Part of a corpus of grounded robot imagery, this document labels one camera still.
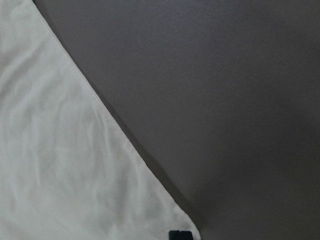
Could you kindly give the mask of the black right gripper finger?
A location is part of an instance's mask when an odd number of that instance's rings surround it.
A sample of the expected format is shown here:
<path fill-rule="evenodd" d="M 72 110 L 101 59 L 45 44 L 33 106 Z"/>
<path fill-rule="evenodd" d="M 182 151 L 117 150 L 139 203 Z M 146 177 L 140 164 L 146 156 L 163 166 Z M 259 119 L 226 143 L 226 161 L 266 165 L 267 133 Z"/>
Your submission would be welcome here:
<path fill-rule="evenodd" d="M 169 240 L 193 240 L 193 234 L 191 231 L 184 230 L 170 230 L 168 232 Z"/>

